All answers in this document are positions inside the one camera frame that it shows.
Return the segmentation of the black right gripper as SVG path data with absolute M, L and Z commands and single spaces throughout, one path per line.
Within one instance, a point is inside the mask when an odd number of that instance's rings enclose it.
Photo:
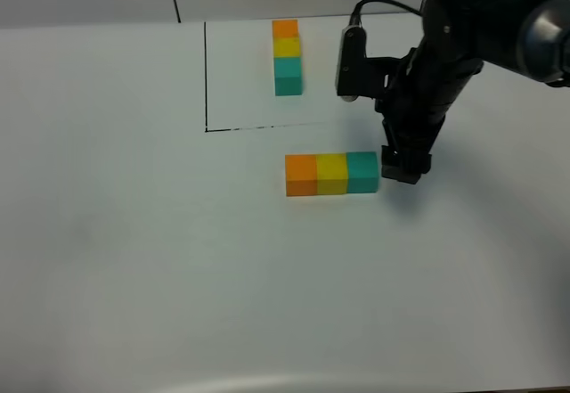
M 377 102 L 387 137 L 381 151 L 383 178 L 416 184 L 429 172 L 430 152 L 447 111 L 482 68 L 478 58 L 444 61 L 431 47 L 418 47 L 406 56 Z

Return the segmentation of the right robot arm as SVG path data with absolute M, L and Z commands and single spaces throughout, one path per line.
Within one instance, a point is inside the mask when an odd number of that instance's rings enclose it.
M 416 184 L 430 170 L 447 111 L 485 63 L 569 85 L 568 0 L 427 0 L 422 27 L 376 104 L 387 136 L 384 178 Z

